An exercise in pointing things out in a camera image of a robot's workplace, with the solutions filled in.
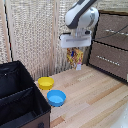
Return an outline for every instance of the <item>blue bowl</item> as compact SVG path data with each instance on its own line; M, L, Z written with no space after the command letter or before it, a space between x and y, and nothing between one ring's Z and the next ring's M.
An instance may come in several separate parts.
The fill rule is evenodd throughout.
M51 106L59 107L64 104L66 95L60 90L51 90L47 93L48 103Z

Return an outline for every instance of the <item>black bin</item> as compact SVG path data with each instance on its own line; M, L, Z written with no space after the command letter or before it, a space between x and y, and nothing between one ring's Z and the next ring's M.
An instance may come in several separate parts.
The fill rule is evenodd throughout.
M50 112L20 61L0 65L0 128L50 128Z

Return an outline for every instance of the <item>cabinet drawer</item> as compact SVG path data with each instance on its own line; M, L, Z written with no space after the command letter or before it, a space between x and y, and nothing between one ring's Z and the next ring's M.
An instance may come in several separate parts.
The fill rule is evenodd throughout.
M115 34L111 37L107 37L103 39L97 39L100 37L113 34L112 32L106 32L106 30L112 30L114 32L117 32L126 25L128 25L128 16L100 14L96 36L95 36L96 41L128 50L128 36L125 35L128 32L128 27L120 31L119 34Z
M89 63L127 80L127 51L93 42Z

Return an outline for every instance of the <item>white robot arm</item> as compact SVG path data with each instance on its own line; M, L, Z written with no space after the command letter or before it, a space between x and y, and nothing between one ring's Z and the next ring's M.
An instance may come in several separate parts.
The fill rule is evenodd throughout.
M90 8L90 6L96 1L97 0L79 0L75 3L65 15L67 27L69 29L93 27L98 21L99 13L96 8Z
M66 13L65 24L72 30L72 33L60 36L62 48L86 47L91 45L91 31L88 28L94 27L99 18L98 10L91 7L96 1L79 0Z

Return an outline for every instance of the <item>yellow bowl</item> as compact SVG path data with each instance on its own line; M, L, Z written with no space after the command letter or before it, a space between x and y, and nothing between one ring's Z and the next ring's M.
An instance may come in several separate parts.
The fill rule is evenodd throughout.
M51 77L41 77L38 79L39 88L49 90L53 87L54 80Z

